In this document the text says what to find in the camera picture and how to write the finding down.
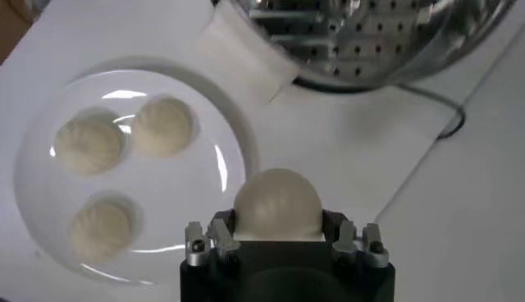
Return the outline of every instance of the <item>dumpling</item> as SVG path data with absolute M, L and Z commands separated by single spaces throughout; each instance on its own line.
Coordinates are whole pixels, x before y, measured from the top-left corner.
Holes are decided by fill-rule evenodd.
M 69 242 L 81 262 L 106 262 L 131 242 L 130 219 L 119 206 L 97 202 L 73 218 Z
M 115 166 L 123 149 L 121 130 L 96 118 L 76 118 L 57 133 L 57 159 L 83 176 L 98 174 Z
M 287 169 L 257 174 L 235 197 L 235 236 L 240 240 L 319 240 L 322 206 L 315 188 Z
M 151 157 L 169 157 L 191 141 L 191 116 L 187 106 L 174 98 L 144 105 L 131 124 L 135 147 Z

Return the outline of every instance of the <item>metal bracket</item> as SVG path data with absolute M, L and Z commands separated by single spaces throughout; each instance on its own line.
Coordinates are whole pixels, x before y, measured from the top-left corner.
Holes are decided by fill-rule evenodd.
M 185 228 L 186 261 L 192 267 L 208 264 L 210 241 L 203 236 L 200 222 L 190 222 Z
M 355 263 L 358 248 L 354 243 L 356 237 L 356 228 L 354 223 L 344 220 L 339 228 L 339 239 L 331 247 L 335 257 L 345 256 L 350 264 Z
M 233 239 L 224 220 L 213 219 L 208 227 L 208 236 L 213 240 L 217 255 L 223 263 L 235 258 L 240 242 Z
M 388 266 L 388 250 L 381 242 L 379 226 L 368 223 L 363 228 L 364 262 L 370 268 L 386 268 Z

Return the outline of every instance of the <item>cable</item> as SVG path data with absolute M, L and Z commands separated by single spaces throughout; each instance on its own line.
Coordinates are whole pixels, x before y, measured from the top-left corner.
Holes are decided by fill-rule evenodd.
M 418 94 L 434 102 L 441 103 L 456 111 L 456 117 L 458 118 L 458 121 L 456 122 L 455 126 L 452 127 L 451 130 L 445 129 L 443 132 L 441 132 L 437 136 L 436 141 L 448 139 L 449 137 L 455 135 L 458 131 L 460 131 L 461 128 L 463 128 L 463 126 L 465 126 L 465 123 L 467 122 L 467 112 L 465 111 L 465 108 L 462 105 L 459 105 L 456 102 L 444 97 L 443 95 L 436 94 L 429 90 L 420 89 L 405 84 L 397 85 L 397 87 L 404 91 L 408 91 L 412 94 Z
M 366 87 L 348 88 L 348 87 L 318 84 L 316 82 L 312 82 L 311 80 L 304 79 L 303 77 L 300 77 L 300 76 L 295 78 L 294 85 L 297 85 L 305 89 L 310 89 L 313 91 L 325 93 L 325 94 L 357 94 L 357 93 L 373 90 L 373 88 L 366 88 Z

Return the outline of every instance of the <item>white surface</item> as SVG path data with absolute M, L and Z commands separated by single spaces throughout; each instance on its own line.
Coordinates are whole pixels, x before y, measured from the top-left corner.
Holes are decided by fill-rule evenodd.
M 177 155 L 150 158 L 133 147 L 129 124 L 149 100 L 166 96 L 188 106 L 192 141 Z M 86 177 L 66 169 L 51 150 L 64 124 L 94 110 L 114 115 L 111 120 L 125 133 L 126 147 L 113 169 Z M 67 268 L 102 281 L 178 284 L 174 268 L 185 258 L 189 217 L 206 226 L 215 212 L 233 208 L 245 175 L 235 134 L 204 96 L 165 75 L 114 71 L 78 80 L 53 96 L 26 132 L 14 185 L 30 234 Z M 110 262 L 79 263 L 68 244 L 69 225 L 86 202 L 96 202 L 101 194 L 128 203 L 124 208 L 135 213 L 139 224 L 136 239 Z
M 381 215 L 398 301 L 525 297 L 525 30 Z
M 191 84 L 232 124 L 249 154 L 250 172 L 270 167 L 301 172 L 327 208 L 362 222 L 391 199 L 450 118 L 448 109 L 393 88 L 332 96 L 289 87 L 269 105 L 261 104 L 252 94 L 258 83 L 215 70 L 189 47 L 211 11 L 208 0 L 54 0 L 0 67 L 0 213 L 8 226 L 0 229 L 1 295 L 14 301 L 173 301 L 178 296 L 174 286 L 110 288 L 69 273 L 39 252 L 21 221 L 11 184 L 23 131 L 54 92 L 80 75 L 144 68 Z M 429 82 L 442 85 L 441 92 L 469 95 L 522 16 L 523 5 L 515 7 L 502 26 L 503 40 L 491 37 L 467 63 L 447 71 L 455 72 L 446 78 L 453 81 L 450 89 L 440 84 L 443 77 Z M 398 233 L 394 240 L 403 238 Z M 396 249 L 418 256 L 419 249 L 408 244 Z M 400 265 L 409 275 L 419 272 Z

